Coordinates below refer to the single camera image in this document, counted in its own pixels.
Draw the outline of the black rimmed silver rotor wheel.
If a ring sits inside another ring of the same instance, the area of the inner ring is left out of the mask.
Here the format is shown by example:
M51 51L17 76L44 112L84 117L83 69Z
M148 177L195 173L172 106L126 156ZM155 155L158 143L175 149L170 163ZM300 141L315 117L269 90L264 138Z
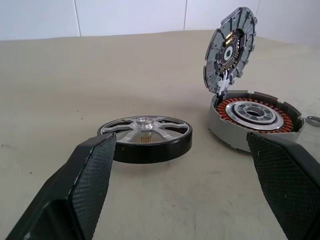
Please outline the black rimmed silver rotor wheel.
M154 164L176 159L192 147L193 128L178 118L130 116L100 126L97 135L116 134L113 159L127 164Z

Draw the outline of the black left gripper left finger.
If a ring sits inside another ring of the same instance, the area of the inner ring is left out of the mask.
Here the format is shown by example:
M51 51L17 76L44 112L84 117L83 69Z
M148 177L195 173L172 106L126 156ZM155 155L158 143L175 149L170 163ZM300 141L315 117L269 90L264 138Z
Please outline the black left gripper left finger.
M40 188L5 240L92 240L106 199L115 133L79 144Z

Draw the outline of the grey motor stator housing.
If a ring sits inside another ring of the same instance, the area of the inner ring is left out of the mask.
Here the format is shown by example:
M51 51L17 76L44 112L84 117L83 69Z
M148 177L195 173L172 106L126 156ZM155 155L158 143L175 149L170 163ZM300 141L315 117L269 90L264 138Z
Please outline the grey motor stator housing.
M208 128L234 149L249 152L247 134L257 132L296 142L303 131L302 113L278 98L247 90L214 94L208 113Z

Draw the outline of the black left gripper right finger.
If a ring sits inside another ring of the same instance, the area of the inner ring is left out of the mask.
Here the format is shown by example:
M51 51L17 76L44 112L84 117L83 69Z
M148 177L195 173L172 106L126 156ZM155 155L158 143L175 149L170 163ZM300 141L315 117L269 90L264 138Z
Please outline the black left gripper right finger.
M320 163L270 134L246 137L263 195L288 240L320 240Z

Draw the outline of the grey motor cover with circuitboard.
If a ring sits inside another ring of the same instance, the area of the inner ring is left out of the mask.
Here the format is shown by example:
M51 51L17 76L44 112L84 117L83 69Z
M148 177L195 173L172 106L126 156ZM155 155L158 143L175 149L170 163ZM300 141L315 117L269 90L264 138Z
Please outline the grey motor cover with circuitboard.
M221 22L209 42L203 67L206 88L223 95L242 77L255 49L258 19L248 7L238 7Z

